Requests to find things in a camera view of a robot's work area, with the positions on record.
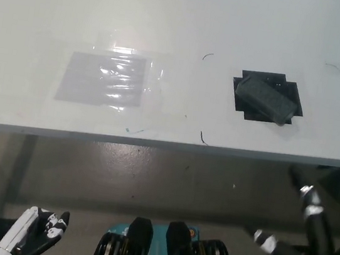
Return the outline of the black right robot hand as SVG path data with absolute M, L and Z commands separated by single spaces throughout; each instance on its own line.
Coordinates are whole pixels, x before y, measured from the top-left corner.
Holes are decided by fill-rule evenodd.
M 314 184 L 296 166 L 290 166 L 289 176 L 301 202 L 308 245 L 292 246 L 262 229 L 252 228 L 248 232 L 254 243 L 267 255 L 340 255 L 335 250 L 327 214 Z

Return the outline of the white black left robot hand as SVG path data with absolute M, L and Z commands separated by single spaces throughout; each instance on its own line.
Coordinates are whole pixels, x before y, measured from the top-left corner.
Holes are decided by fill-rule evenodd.
M 0 240 L 0 255 L 41 255 L 60 241 L 68 227 L 70 213 L 33 206 L 10 227 Z

